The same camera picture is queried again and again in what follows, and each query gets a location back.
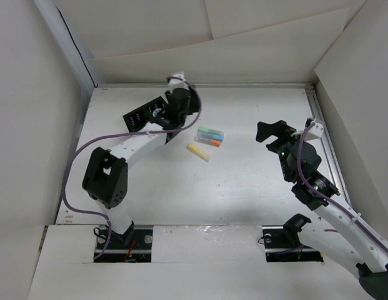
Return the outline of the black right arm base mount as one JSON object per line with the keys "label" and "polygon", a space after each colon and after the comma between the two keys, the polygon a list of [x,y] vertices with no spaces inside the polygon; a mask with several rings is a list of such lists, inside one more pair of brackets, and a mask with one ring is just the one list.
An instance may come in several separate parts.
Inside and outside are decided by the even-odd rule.
{"label": "black right arm base mount", "polygon": [[319,251],[303,245],[298,233],[307,223],[308,217],[296,214],[283,225],[262,226],[262,234],[257,243],[264,246],[268,263],[323,263],[324,258]]}

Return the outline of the aluminium rail right edge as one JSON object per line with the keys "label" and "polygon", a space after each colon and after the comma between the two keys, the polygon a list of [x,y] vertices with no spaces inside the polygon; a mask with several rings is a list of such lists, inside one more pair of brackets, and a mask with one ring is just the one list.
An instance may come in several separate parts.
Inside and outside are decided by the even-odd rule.
{"label": "aluminium rail right edge", "polygon": [[312,84],[306,84],[305,93],[312,111],[312,115],[323,122],[324,125],[324,134],[321,137],[321,144],[323,151],[325,153],[325,162],[329,170],[329,176],[331,181],[338,187],[340,194],[344,197],[346,202],[351,205],[351,199],[347,192],[346,184],[342,176],[342,172],[337,160],[337,156],[332,145],[332,141],[329,136],[327,123],[325,122],[324,116],[322,114],[322,109],[317,98],[316,90]]}

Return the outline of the aluminium rail edge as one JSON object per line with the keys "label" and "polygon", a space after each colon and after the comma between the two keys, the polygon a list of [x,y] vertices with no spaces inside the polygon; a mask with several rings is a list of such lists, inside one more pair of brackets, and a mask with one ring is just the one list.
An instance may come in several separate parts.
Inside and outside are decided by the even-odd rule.
{"label": "aluminium rail edge", "polygon": [[322,109],[317,98],[316,90],[312,84],[306,84],[305,93],[312,111],[312,115],[323,122],[324,125],[324,134],[321,137],[321,144],[323,151],[325,153],[325,162],[329,170],[329,176],[331,181],[338,187],[340,194],[344,197],[346,202],[351,205],[351,199],[347,192],[346,184],[342,176],[342,172],[337,160],[337,156],[332,145],[332,141],[329,136],[327,123],[325,122],[324,116],[322,114]]}
{"label": "aluminium rail edge", "polygon": [[[259,83],[195,83],[199,88],[275,88],[275,89],[313,89],[311,83],[297,82],[259,82]],[[97,88],[167,88],[166,83],[112,83],[98,84]]]}

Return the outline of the blue highlighter marker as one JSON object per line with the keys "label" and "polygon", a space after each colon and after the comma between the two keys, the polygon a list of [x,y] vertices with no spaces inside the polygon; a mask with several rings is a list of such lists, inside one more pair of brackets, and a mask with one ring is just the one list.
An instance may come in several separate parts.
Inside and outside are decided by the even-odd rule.
{"label": "blue highlighter marker", "polygon": [[210,132],[198,132],[197,136],[199,138],[214,139],[214,140],[217,140],[217,141],[223,141],[224,140],[224,136],[222,134],[213,134],[213,133],[210,133]]}

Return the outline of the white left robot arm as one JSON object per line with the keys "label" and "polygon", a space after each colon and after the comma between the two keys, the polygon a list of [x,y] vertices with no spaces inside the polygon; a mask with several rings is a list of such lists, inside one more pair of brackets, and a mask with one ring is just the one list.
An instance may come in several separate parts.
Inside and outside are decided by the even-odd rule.
{"label": "white left robot arm", "polygon": [[200,110],[191,87],[170,88],[123,116],[131,137],[109,149],[91,153],[82,188],[97,202],[111,222],[111,240],[120,248],[132,243],[134,223],[125,197],[130,168],[156,148],[167,144],[184,127],[188,115]]}

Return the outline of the yellow highlighter marker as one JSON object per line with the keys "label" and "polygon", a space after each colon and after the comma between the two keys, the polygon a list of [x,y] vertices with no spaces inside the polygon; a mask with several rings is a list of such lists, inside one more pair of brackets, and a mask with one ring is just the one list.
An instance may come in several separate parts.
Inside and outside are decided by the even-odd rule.
{"label": "yellow highlighter marker", "polygon": [[201,149],[199,149],[197,146],[195,146],[193,144],[188,144],[186,146],[186,148],[188,151],[190,151],[191,153],[193,153],[197,157],[201,158],[205,162],[209,162],[211,159],[210,155],[208,155],[207,153],[205,153],[204,151],[202,151]]}

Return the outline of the aluminium rail back edge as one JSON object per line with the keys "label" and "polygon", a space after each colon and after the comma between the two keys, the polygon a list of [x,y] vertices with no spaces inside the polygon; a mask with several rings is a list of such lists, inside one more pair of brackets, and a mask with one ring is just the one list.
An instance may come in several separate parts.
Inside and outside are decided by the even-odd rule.
{"label": "aluminium rail back edge", "polygon": [[[259,83],[195,83],[199,88],[275,88],[275,89],[313,89],[311,83],[297,82],[259,82]],[[98,84],[97,88],[167,88],[166,83],[112,83]]]}

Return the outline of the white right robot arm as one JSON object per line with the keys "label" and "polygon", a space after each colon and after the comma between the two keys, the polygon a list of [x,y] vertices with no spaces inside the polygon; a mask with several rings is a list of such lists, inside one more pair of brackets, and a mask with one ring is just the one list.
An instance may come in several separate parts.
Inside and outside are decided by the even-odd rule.
{"label": "white right robot arm", "polygon": [[325,254],[349,271],[370,297],[388,299],[388,241],[319,172],[322,158],[310,141],[320,139],[323,133],[323,124],[314,118],[307,119],[303,131],[283,120],[257,123],[257,142],[276,137],[266,148],[277,154],[283,178],[293,184],[295,198],[329,223],[335,233],[331,236],[310,218],[295,214],[282,225],[282,238],[294,249],[307,246]]}

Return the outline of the green highlighter marker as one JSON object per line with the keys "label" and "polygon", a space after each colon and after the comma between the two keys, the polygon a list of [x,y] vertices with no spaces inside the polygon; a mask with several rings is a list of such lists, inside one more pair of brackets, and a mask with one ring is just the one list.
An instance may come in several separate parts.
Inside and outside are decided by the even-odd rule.
{"label": "green highlighter marker", "polygon": [[222,135],[222,136],[224,135],[224,132],[222,132],[222,131],[218,131],[218,130],[211,129],[208,127],[203,127],[203,126],[198,127],[198,131],[202,132],[202,133],[218,134],[218,135]]}

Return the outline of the orange highlighter marker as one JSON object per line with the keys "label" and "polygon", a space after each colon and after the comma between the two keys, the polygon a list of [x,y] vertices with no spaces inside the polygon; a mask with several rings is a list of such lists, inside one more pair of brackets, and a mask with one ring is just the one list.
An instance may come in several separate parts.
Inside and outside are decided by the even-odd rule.
{"label": "orange highlighter marker", "polygon": [[206,137],[195,136],[194,141],[197,143],[207,144],[207,145],[214,146],[214,147],[219,147],[221,145],[220,141],[218,141],[216,139],[209,139]]}

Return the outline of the black two-compartment organizer box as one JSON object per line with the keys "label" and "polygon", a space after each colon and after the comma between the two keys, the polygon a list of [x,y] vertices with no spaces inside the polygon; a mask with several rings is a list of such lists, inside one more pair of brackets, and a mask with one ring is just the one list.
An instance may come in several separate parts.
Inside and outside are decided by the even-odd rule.
{"label": "black two-compartment organizer box", "polygon": [[[153,118],[152,112],[155,108],[163,108],[163,110]],[[147,123],[157,124],[165,131],[181,126],[178,119],[172,114],[171,106],[161,96],[123,115],[123,120],[130,133],[142,131]]]}

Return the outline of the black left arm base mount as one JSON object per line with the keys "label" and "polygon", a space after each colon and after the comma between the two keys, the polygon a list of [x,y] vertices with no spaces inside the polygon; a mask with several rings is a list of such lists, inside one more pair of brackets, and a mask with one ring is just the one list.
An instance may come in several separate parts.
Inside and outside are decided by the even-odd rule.
{"label": "black left arm base mount", "polygon": [[113,232],[107,247],[108,227],[95,227],[93,233],[95,263],[150,263],[152,260],[153,226],[134,226],[126,237]]}

